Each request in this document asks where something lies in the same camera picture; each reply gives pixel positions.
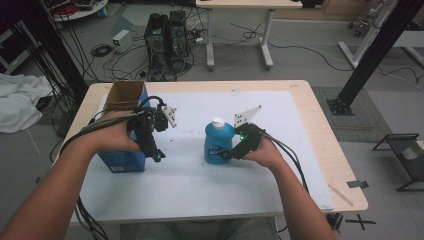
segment computer tower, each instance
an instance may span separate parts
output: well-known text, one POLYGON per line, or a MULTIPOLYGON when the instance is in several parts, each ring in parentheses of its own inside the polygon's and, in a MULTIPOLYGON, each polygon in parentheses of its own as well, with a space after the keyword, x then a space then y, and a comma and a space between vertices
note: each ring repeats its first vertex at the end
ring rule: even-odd
POLYGON ((171 31, 172 46, 178 51, 179 54, 187 57, 189 50, 185 11, 171 11, 169 14, 168 22, 171 31))
POLYGON ((164 66, 171 65, 173 48, 167 15, 157 13, 150 15, 144 32, 144 41, 146 42, 149 61, 158 61, 164 66))

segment hand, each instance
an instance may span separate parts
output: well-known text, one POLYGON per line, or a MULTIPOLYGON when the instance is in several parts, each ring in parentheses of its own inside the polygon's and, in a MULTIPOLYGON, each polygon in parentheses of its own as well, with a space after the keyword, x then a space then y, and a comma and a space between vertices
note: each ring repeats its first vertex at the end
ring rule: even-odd
MULTIPOLYGON (((131 111, 109 112, 103 118, 117 117, 130 114, 131 111)), ((129 138, 127 131, 128 120, 115 125, 94 131, 89 135, 95 137, 95 146, 97 151, 140 151, 136 142, 129 138)))
POLYGON ((258 149, 246 154, 243 159, 253 160, 262 167, 269 168, 270 170, 284 161, 277 147, 266 137, 262 137, 258 149))

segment black metal pole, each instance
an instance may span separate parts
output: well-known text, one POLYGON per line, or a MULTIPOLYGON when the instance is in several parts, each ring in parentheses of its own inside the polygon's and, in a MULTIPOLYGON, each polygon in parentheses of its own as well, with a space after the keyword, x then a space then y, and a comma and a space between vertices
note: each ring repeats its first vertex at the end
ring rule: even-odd
POLYGON ((77 105, 81 104, 88 86, 49 20, 40 0, 14 0, 17 14, 37 41, 40 41, 55 66, 72 90, 77 105))
POLYGON ((327 100, 333 115, 352 114, 350 105, 353 100, 423 4, 424 0, 398 1, 339 95, 327 100))

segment blue bottle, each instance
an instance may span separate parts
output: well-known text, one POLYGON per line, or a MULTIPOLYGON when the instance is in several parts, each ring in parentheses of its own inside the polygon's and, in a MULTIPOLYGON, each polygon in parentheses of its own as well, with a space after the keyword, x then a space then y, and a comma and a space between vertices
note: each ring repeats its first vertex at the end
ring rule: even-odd
POLYGON ((222 159, 218 154, 233 148, 232 139, 235 135, 234 128, 224 122, 222 118, 213 118, 205 128, 205 160, 210 164, 224 164, 230 160, 222 159))

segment blue box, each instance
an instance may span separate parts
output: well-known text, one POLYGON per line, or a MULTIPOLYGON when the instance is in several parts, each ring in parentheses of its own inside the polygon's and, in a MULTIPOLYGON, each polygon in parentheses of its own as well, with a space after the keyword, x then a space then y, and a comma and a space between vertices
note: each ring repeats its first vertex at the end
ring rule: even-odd
POLYGON ((112 173, 144 172, 142 152, 112 151, 97 153, 112 173))
MULTIPOLYGON (((134 110, 140 101, 147 98, 147 90, 143 81, 114 82, 104 109, 134 110)), ((97 153, 112 173, 143 172, 146 157, 142 152, 103 151, 97 153)))

